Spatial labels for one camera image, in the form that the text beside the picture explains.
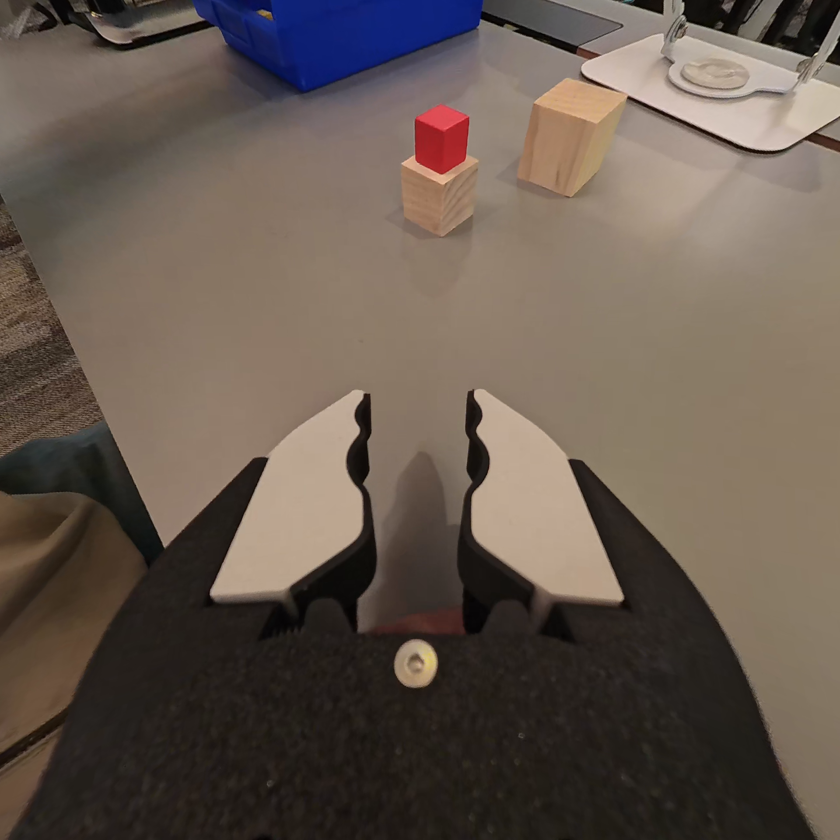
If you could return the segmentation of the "large wooden cube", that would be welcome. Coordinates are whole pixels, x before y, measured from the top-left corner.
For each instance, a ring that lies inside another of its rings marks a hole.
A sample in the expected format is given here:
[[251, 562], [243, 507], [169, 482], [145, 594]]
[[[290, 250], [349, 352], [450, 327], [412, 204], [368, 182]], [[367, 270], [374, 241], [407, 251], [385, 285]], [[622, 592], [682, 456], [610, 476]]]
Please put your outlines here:
[[532, 105], [518, 179], [572, 197], [600, 170], [627, 95], [563, 79]]

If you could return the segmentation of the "blue plastic bin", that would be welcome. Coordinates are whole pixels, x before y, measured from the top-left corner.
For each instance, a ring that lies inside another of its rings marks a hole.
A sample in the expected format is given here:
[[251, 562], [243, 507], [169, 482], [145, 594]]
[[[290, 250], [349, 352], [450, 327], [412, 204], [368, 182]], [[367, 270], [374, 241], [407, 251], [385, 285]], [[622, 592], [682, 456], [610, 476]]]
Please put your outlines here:
[[[310, 91], [465, 34], [481, 1], [195, 1], [225, 43]], [[256, 10], [271, 10], [273, 21]]]

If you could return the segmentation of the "red wooden cube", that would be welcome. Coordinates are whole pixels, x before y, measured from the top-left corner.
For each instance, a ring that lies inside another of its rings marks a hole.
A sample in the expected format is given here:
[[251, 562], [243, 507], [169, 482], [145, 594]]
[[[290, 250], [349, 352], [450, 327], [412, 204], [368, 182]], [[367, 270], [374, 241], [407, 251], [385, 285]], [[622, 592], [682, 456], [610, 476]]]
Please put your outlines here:
[[439, 104], [415, 117], [414, 158], [438, 174], [461, 165], [467, 156], [469, 116]]

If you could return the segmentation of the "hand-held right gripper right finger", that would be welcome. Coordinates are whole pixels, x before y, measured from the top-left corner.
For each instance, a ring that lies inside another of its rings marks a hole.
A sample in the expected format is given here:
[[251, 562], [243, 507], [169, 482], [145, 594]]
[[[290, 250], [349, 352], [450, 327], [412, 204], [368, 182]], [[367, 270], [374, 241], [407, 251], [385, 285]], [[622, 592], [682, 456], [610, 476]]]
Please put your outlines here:
[[484, 389], [468, 392], [465, 494], [458, 575], [490, 612], [559, 604], [619, 607], [623, 589], [571, 461], [539, 426]]

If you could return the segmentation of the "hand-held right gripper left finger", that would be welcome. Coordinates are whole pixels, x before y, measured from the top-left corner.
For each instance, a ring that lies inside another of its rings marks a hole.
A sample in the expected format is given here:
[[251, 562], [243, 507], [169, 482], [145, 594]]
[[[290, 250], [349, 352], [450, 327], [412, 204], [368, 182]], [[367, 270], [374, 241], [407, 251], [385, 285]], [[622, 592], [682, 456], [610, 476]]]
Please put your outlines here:
[[351, 391], [269, 452], [209, 591], [213, 604], [303, 613], [314, 600], [364, 593], [375, 572], [370, 436], [371, 397]]

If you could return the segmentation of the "white folding stand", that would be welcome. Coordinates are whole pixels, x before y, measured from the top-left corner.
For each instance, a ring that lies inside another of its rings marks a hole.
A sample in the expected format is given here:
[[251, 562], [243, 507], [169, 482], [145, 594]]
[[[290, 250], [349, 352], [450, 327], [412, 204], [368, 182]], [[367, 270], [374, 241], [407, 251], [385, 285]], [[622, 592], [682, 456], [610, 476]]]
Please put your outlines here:
[[838, 14], [814, 55], [772, 58], [736, 36], [701, 36], [684, 8], [665, 2], [661, 34], [588, 59], [584, 78], [745, 151], [787, 151], [838, 120], [838, 85], [818, 79], [838, 46]]

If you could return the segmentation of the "medium wooden cube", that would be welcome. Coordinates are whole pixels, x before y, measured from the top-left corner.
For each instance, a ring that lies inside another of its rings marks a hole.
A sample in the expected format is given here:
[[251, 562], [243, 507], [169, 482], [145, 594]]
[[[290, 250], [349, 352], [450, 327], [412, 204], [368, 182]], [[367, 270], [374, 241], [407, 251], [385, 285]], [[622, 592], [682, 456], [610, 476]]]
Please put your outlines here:
[[479, 161], [470, 155], [447, 173], [437, 173], [412, 156], [402, 163], [405, 220], [444, 237], [473, 217]]

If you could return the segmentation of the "black office chair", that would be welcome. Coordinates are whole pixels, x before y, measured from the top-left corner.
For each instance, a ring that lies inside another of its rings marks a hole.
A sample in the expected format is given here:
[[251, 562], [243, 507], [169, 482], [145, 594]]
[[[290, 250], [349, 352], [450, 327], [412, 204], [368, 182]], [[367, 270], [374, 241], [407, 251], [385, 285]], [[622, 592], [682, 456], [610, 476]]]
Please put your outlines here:
[[797, 68], [838, 22], [838, 1], [685, 1], [687, 34], [714, 46]]

